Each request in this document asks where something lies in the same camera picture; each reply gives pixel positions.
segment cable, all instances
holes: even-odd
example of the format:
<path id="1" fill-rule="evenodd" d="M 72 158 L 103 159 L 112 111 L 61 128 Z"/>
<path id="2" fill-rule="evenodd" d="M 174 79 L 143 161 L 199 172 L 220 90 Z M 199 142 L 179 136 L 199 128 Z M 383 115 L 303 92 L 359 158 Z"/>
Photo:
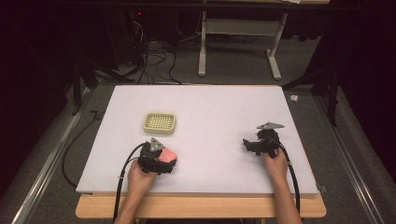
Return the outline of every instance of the cable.
<path id="1" fill-rule="evenodd" d="M 195 47 L 195 46 L 201 45 L 201 39 L 196 40 L 196 37 L 185 40 L 185 41 L 181 41 L 180 45 L 184 45 L 184 46 L 188 46 L 188 47 Z"/>
<path id="2" fill-rule="evenodd" d="M 236 38 L 236 37 L 240 37 L 240 36 L 241 35 L 229 35 L 228 38 L 230 38 L 232 41 L 236 41 L 236 42 L 252 43 L 252 42 L 255 42 L 256 40 L 258 40 L 260 37 L 263 37 L 263 35 L 256 35 L 256 36 L 252 36 L 252 38 L 249 40 L 243 40 L 243 39 Z"/>
<path id="3" fill-rule="evenodd" d="M 162 63 L 165 63 L 166 59 L 168 58 L 168 56 L 167 56 L 168 53 L 174 55 L 174 60 L 173 60 L 173 62 L 172 62 L 172 66 L 171 66 L 171 67 L 169 68 L 169 70 L 168 70 L 168 76 L 169 76 L 169 78 L 168 78 L 168 77 L 163 77 L 163 76 L 161 75 L 161 73 L 160 73 L 160 65 L 161 65 Z M 157 57 L 157 58 L 160 58 L 160 60 L 159 60 L 158 62 L 156 62 L 156 63 L 154 63 L 154 64 L 150 64 L 150 65 L 156 65 L 156 74 L 157 74 L 158 77 L 160 77 L 160 78 L 162 78 L 162 79 L 164 79 L 164 80 L 173 81 L 173 82 L 178 83 L 179 85 L 182 85 L 182 83 L 181 83 L 180 81 L 178 81 L 177 79 L 175 79 L 175 78 L 172 76 L 172 70 L 173 70 L 173 69 L 175 68 L 175 66 L 176 66 L 176 59 L 177 59 L 177 54 L 176 54 L 175 52 L 170 51 L 170 50 L 167 50 L 167 51 L 157 51 L 157 52 L 148 53 L 148 55 L 149 55 L 150 57 Z"/>
<path id="4" fill-rule="evenodd" d="M 286 148 L 283 146 L 283 144 L 280 141 L 276 141 L 275 139 L 273 139 L 273 138 L 271 138 L 269 136 L 266 136 L 266 138 L 268 138 L 271 141 L 275 142 L 282 149 L 283 153 L 285 154 L 286 161 L 288 162 L 288 166 L 289 166 L 289 170 L 290 170 L 291 179 L 293 181 L 294 193 L 296 195 L 297 211 L 298 211 L 298 213 L 300 213 L 300 189 L 298 187 L 297 176 L 294 173 L 294 169 L 293 169 L 293 166 L 291 164 L 291 160 L 289 158 L 288 151 L 286 150 Z"/>
<path id="5" fill-rule="evenodd" d="M 221 46 L 218 46 L 218 47 L 210 46 L 209 45 L 210 38 L 214 39 L 215 41 L 219 40 L 216 37 L 222 37 L 223 39 L 225 39 L 225 43 L 223 43 Z M 230 38 L 228 38 L 227 35 L 208 35 L 207 39 L 206 39 L 206 47 L 209 49 L 222 49 L 222 48 L 226 47 L 229 43 L 230 43 Z"/>
<path id="6" fill-rule="evenodd" d="M 94 69 L 96 69 L 96 70 L 103 71 L 103 72 L 106 73 L 107 75 L 109 75 L 109 76 L 111 76 L 111 77 L 114 77 L 115 79 L 117 79 L 117 80 L 119 80 L 119 81 L 134 82 L 134 79 L 129 79 L 129 78 L 127 78 L 127 77 L 124 77 L 124 76 L 122 76 L 122 75 L 120 75 L 120 74 L 114 72 L 114 71 L 111 70 L 111 69 L 102 67 L 102 66 L 100 66 L 99 64 L 96 64 L 96 63 L 92 62 L 91 60 L 83 59 L 83 61 L 84 61 L 85 63 L 87 63 L 87 65 L 89 65 L 90 67 L 92 67 L 92 68 L 94 68 Z"/>
<path id="7" fill-rule="evenodd" d="M 113 222 L 116 221 L 117 215 L 119 214 L 119 203 L 120 203 L 120 195 L 121 195 L 121 188 L 122 188 L 122 181 L 125 175 L 125 168 L 128 165 L 129 162 L 131 162 L 132 160 L 136 159 L 136 158 L 132 158 L 132 156 L 134 155 L 134 153 L 143 145 L 145 145 L 146 143 L 142 143 L 139 146 L 135 147 L 134 150 L 132 150 L 131 154 L 129 155 L 128 159 L 126 160 L 126 162 L 124 163 L 121 173 L 120 173 L 120 179 L 119 179 L 119 184 L 117 186 L 117 195 L 116 195 L 116 203 L 114 204 L 114 214 L 113 214 Z"/>
<path id="8" fill-rule="evenodd" d="M 145 74 L 145 70 L 146 70 L 146 67 L 147 67 L 147 65 L 148 65 L 148 57 L 149 57 L 149 55 L 146 53 L 146 57 L 145 57 L 145 59 L 144 59 L 144 61 L 145 61 L 145 63 L 144 63 L 144 65 L 143 65 L 143 67 L 142 67 L 142 69 L 141 69 L 141 74 L 140 74 L 140 76 L 139 76 L 139 79 L 137 80 L 137 82 L 136 82 L 136 85 L 139 85 L 140 84 L 140 80 L 142 79 L 142 76 Z"/>
<path id="9" fill-rule="evenodd" d="M 161 49 L 163 49 L 165 47 L 165 41 L 163 41 L 163 40 L 157 40 L 157 41 L 154 40 L 154 41 L 147 43 L 147 45 L 153 45 L 153 44 L 158 44 L 158 43 L 161 43 L 161 46 L 158 49 L 149 50 L 149 48 L 148 48 L 148 53 L 160 51 Z"/>
<path id="10" fill-rule="evenodd" d="M 140 32 L 140 40 L 139 40 L 139 43 L 142 43 L 142 42 L 143 42 L 143 27 L 142 27 L 142 25 L 140 25 L 140 23 L 137 22 L 137 21 L 134 21 L 134 24 L 136 24 L 138 27 L 140 27 L 141 32 Z"/>
<path id="11" fill-rule="evenodd" d="M 187 41 L 187 40 L 190 40 L 190 39 L 194 39 L 195 37 L 200 36 L 200 35 L 196 35 L 196 33 L 198 32 L 199 25 L 201 24 L 201 18 L 202 18 L 202 12 L 200 12 L 200 14 L 199 14 L 198 22 L 197 22 L 197 25 L 196 25 L 195 30 L 192 33 L 192 35 L 190 35 L 189 37 L 187 37 L 185 39 L 179 40 L 180 42 Z"/>
<path id="12" fill-rule="evenodd" d="M 103 117 L 103 115 L 106 113 L 106 111 L 104 111 L 104 112 L 102 112 L 101 114 L 99 114 L 98 115 L 98 111 L 96 111 L 96 110 L 92 110 L 91 111 L 91 113 L 94 113 L 95 115 L 93 116 L 93 119 L 92 119 L 92 121 L 89 123 L 89 124 L 87 124 L 82 130 L 81 130 L 81 132 L 79 132 L 78 133 L 78 135 L 75 137 L 75 138 L 73 138 L 73 140 L 71 141 L 71 143 L 69 144 L 69 146 L 67 146 L 67 148 L 66 148 L 66 150 L 65 150 L 65 152 L 64 152 L 64 155 L 63 155 L 63 157 L 62 157 L 62 174 L 64 175 L 64 179 L 67 181 L 67 183 L 69 183 L 71 186 L 73 186 L 74 188 L 76 188 L 77 187 L 77 184 L 75 184 L 73 181 L 71 181 L 70 179 L 69 179 L 69 177 L 67 176 L 67 173 L 66 173 L 66 171 L 65 171 L 65 168 L 64 168 L 64 164 L 65 164 L 65 161 L 66 161 L 66 156 L 67 156 L 67 152 L 69 151 L 69 149 L 71 148 L 71 146 L 73 146 L 73 144 L 79 139 L 79 137 L 95 122 L 95 121 L 97 121 L 97 120 L 99 120 L 99 119 L 102 119 Z"/>

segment pink object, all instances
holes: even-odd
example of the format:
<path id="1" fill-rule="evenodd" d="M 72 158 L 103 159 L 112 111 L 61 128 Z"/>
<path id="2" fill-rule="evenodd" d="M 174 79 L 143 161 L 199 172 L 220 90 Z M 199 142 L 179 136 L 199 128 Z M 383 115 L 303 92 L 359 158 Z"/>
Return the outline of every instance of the pink object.
<path id="1" fill-rule="evenodd" d="M 177 159 L 177 155 L 168 148 L 164 148 L 163 152 L 158 158 L 159 161 L 163 161 L 163 162 L 170 162 L 170 161 L 174 161 L 175 159 Z"/>

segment wire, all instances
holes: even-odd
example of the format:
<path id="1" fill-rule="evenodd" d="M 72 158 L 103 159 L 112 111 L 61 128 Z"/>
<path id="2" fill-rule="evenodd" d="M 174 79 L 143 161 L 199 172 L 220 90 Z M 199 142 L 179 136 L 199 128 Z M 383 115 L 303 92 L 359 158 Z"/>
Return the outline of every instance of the wire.
<path id="1" fill-rule="evenodd" d="M 143 27 L 142 27 L 142 25 L 141 25 L 139 22 L 137 22 L 137 21 L 134 21 L 134 24 L 136 24 L 138 27 L 140 27 L 141 32 L 140 32 L 140 40 L 139 40 L 139 43 L 142 43 L 142 41 L 143 41 Z"/>
<path id="2" fill-rule="evenodd" d="M 197 32 L 198 32 L 199 25 L 201 24 L 201 18 L 202 18 L 202 12 L 200 12 L 200 14 L 199 14 L 198 22 L 197 22 L 197 25 L 196 25 L 195 30 L 194 30 L 194 32 L 192 33 L 192 35 L 190 35 L 189 37 L 187 37 L 187 38 L 185 38 L 185 39 L 179 40 L 180 42 L 187 41 L 187 40 L 190 40 L 190 39 L 194 39 L 195 37 L 200 36 L 200 35 L 196 35 L 196 34 L 197 34 Z"/>
<path id="3" fill-rule="evenodd" d="M 268 136 L 265 136 L 265 137 L 270 139 L 271 141 L 275 142 L 282 149 L 283 153 L 285 154 L 286 161 L 288 162 L 288 166 L 289 166 L 289 170 L 290 170 L 291 179 L 293 181 L 294 193 L 296 195 L 297 211 L 298 211 L 298 213 L 300 213 L 300 189 L 298 187 L 297 176 L 294 173 L 294 169 L 293 169 L 293 166 L 291 164 L 291 160 L 289 158 L 288 151 L 286 150 L 286 148 L 283 146 L 283 144 L 280 141 L 276 141 L 273 138 L 268 137 Z"/>
<path id="4" fill-rule="evenodd" d="M 163 41 L 163 40 L 162 41 L 161 40 L 151 41 L 151 42 L 147 43 L 147 45 L 153 45 L 153 44 L 158 44 L 158 43 L 161 43 L 161 46 L 157 49 L 148 50 L 148 53 L 154 53 L 154 52 L 160 51 L 161 49 L 163 49 L 165 47 L 165 41 Z"/>
<path id="5" fill-rule="evenodd" d="M 107 75 L 109 75 L 109 76 L 111 76 L 111 77 L 113 77 L 113 78 L 115 78 L 115 79 L 117 79 L 117 80 L 119 80 L 119 81 L 134 82 L 133 79 L 129 79 L 129 78 L 125 77 L 125 76 L 122 76 L 122 75 L 120 75 L 120 74 L 114 72 L 114 71 L 111 70 L 111 69 L 102 67 L 102 66 L 100 66 L 99 64 L 92 62 L 91 60 L 83 59 L 83 61 L 84 61 L 87 65 L 89 65 L 90 67 L 92 67 L 92 68 L 94 68 L 94 69 L 96 69 L 96 70 L 100 70 L 100 71 L 106 73 Z M 128 74 L 131 75 L 132 72 L 134 73 L 134 72 L 138 71 L 139 69 L 140 69 L 140 67 L 139 67 L 139 65 L 138 65 L 133 71 L 129 72 Z"/>
<path id="6" fill-rule="evenodd" d="M 252 38 L 249 40 L 244 40 L 244 39 L 236 38 L 238 36 L 241 36 L 241 35 L 229 35 L 228 38 L 230 38 L 232 41 L 236 41 L 236 42 L 252 43 L 252 42 L 255 42 L 256 40 L 258 40 L 260 37 L 263 37 L 262 35 L 256 35 L 256 36 L 252 36 Z"/>
<path id="7" fill-rule="evenodd" d="M 222 49 L 222 48 L 226 47 L 230 43 L 230 38 L 228 38 L 227 35 L 208 35 L 207 37 L 208 37 L 208 39 L 206 40 L 206 47 L 209 48 L 209 49 Z M 219 40 L 219 39 L 216 39 L 216 37 L 222 37 L 223 39 L 225 39 L 225 42 L 221 46 L 218 46 L 218 47 L 210 46 L 208 44 L 209 43 L 208 40 L 210 38 L 214 39 L 215 41 Z"/>
<path id="8" fill-rule="evenodd" d="M 163 76 L 161 75 L 161 73 L 160 73 L 160 65 L 166 62 L 166 59 L 168 58 L 168 55 L 167 55 L 167 54 L 173 54 L 174 59 L 173 59 L 173 61 L 172 61 L 171 67 L 170 67 L 169 70 L 168 70 L 168 76 L 169 76 L 169 77 L 163 77 Z M 179 85 L 182 85 L 182 83 L 181 83 L 179 80 L 175 79 L 175 78 L 172 76 L 172 70 L 175 68 L 175 66 L 176 66 L 176 60 L 177 60 L 177 54 L 176 54 L 175 52 L 173 52 L 173 51 L 171 51 L 171 50 L 157 51 L 157 52 L 148 53 L 148 56 L 149 56 L 149 57 L 157 57 L 157 58 L 160 59 L 158 62 L 151 64 L 151 65 L 156 65 L 156 75 L 157 75 L 158 77 L 160 77 L 160 78 L 162 78 L 162 79 L 164 79 L 164 80 L 173 81 L 173 82 L 176 82 L 176 83 L 179 84 Z"/>
<path id="9" fill-rule="evenodd" d="M 148 84 L 150 85 L 154 85 L 154 83 L 155 83 L 155 79 L 154 79 L 154 76 L 152 75 L 152 74 L 150 74 L 150 73 L 148 73 L 148 72 L 145 72 L 145 74 L 146 74 L 146 79 L 147 79 L 147 81 L 148 81 Z"/>
<path id="10" fill-rule="evenodd" d="M 141 74 L 140 74 L 140 76 L 139 76 L 139 79 L 137 80 L 137 82 L 136 82 L 136 85 L 139 85 L 140 84 L 140 81 L 141 81 L 141 79 L 142 79 L 142 76 L 145 74 L 145 70 L 146 70 L 146 67 L 147 67 L 147 65 L 148 65 L 148 57 L 149 57 L 149 55 L 146 53 L 146 56 L 145 56 L 145 59 L 144 59 L 144 65 L 143 65 L 143 67 L 142 67 L 142 69 L 141 69 Z"/>
<path id="11" fill-rule="evenodd" d="M 62 157 L 62 174 L 64 175 L 64 179 L 67 181 L 67 183 L 69 183 L 71 186 L 73 186 L 74 188 L 76 188 L 77 187 L 77 184 L 75 184 L 73 181 L 71 181 L 70 180 L 70 178 L 67 176 L 67 173 L 66 173 L 66 170 L 65 170 L 65 168 L 64 168 L 64 164 L 65 164 L 65 161 L 66 161 L 66 156 L 67 156 L 67 153 L 68 153 L 68 151 L 70 150 L 70 148 L 71 148 L 71 146 L 73 146 L 73 144 L 79 139 L 79 137 L 95 122 L 95 121 L 97 121 L 97 120 L 100 120 L 100 119 L 102 119 L 103 117 L 103 115 L 106 113 L 106 111 L 104 111 L 104 112 L 102 112 L 101 114 L 99 114 L 98 115 L 98 111 L 96 111 L 96 110 L 93 110 L 93 111 L 91 111 L 91 113 L 94 113 L 95 115 L 93 116 L 93 119 L 92 119 L 92 121 L 89 123 L 89 124 L 87 124 L 82 130 L 81 130 L 81 132 L 79 132 L 78 133 L 78 135 L 75 137 L 75 138 L 73 138 L 73 140 L 71 141 L 71 143 L 69 144 L 69 146 L 67 146 L 67 148 L 66 148 L 66 150 L 65 150 L 65 152 L 64 152 L 64 155 L 63 155 L 63 157 Z"/>
<path id="12" fill-rule="evenodd" d="M 139 146 L 135 147 L 134 150 L 132 150 L 131 154 L 129 155 L 128 159 L 124 163 L 121 173 L 120 173 L 120 179 L 119 179 L 119 184 L 117 186 L 117 195 L 116 195 L 116 203 L 114 204 L 114 214 L 113 214 L 113 222 L 116 221 L 117 215 L 119 214 L 119 204 L 120 204 L 120 195 L 121 195 L 121 188 L 122 188 L 122 181 L 125 175 L 125 168 L 128 165 L 129 162 L 134 160 L 135 158 L 131 159 L 131 157 L 134 155 L 134 153 L 142 146 L 144 146 L 146 143 L 139 144 Z"/>

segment mesh basket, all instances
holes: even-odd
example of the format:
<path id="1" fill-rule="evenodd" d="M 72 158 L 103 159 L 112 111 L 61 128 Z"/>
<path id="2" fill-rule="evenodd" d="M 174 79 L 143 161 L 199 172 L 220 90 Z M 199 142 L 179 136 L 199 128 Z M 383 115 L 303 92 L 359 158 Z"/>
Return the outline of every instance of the mesh basket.
<path id="1" fill-rule="evenodd" d="M 145 118 L 145 133 L 170 135 L 175 132 L 176 118 L 172 114 L 148 113 Z"/>

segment white table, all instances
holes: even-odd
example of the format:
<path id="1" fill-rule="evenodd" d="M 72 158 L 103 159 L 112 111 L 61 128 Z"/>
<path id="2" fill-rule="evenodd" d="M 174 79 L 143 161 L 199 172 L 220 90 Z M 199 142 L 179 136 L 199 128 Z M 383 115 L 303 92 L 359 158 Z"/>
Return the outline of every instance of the white table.
<path id="1" fill-rule="evenodd" d="M 152 111 L 175 114 L 175 133 L 169 136 L 144 133 L 145 115 Z M 302 208 L 307 199 L 307 203 L 314 202 L 315 209 L 321 208 L 319 213 L 324 216 L 326 210 L 318 194 L 315 178 L 283 91 L 278 86 L 116 87 L 77 188 L 78 192 L 100 196 L 99 201 L 106 202 L 107 210 L 110 211 L 106 215 L 81 214 L 81 211 L 86 212 L 87 208 L 99 204 L 97 197 L 96 200 L 90 200 L 91 196 L 84 196 L 81 197 L 82 204 L 78 213 L 81 217 L 111 216 L 110 204 L 114 205 L 120 169 L 132 149 L 149 141 L 151 136 L 173 150 L 178 159 L 172 174 L 156 178 L 147 197 L 148 202 L 143 203 L 145 206 L 155 207 L 154 203 L 150 203 L 151 200 L 158 205 L 164 199 L 183 201 L 186 197 L 200 202 L 202 199 L 211 201 L 213 197 L 221 198 L 222 203 L 225 203 L 224 199 L 227 201 L 235 197 L 248 201 L 258 200 L 253 204 L 262 203 L 263 200 L 271 201 L 272 184 L 265 173 L 262 158 L 247 152 L 242 141 L 244 138 L 257 141 L 256 127 L 267 121 L 285 125 L 285 128 L 276 131 L 293 162 L 303 196 Z M 294 192 L 290 175 L 288 179 L 290 190 Z M 127 180 L 124 181 L 123 192 L 126 191 L 126 183 Z M 204 212 L 199 212 L 199 209 L 204 209 L 202 206 L 194 209 L 194 212 L 186 213 L 186 216 L 191 214 L 196 217 L 199 213 L 199 217 L 205 217 Z M 95 209 L 88 210 L 88 213 L 95 213 Z M 161 213 L 163 208 L 158 211 L 148 209 L 140 216 L 163 217 L 163 212 L 158 215 L 159 211 Z M 165 214 L 178 214 L 178 210 Z M 230 212 L 226 214 L 229 215 L 215 213 L 206 216 L 230 216 Z"/>
<path id="2" fill-rule="evenodd" d="M 275 3 L 275 4 L 303 4 L 303 5 L 327 5 L 330 0 L 221 0 L 223 3 Z M 281 75 L 276 63 L 276 50 L 280 37 L 286 24 L 288 13 L 282 13 L 278 21 L 252 21 L 252 20 L 229 20 L 211 19 L 202 12 L 201 48 L 199 57 L 198 76 L 206 75 L 206 34 L 222 35 L 265 35 L 274 38 L 273 46 L 265 51 L 270 64 L 273 78 L 280 80 Z"/>

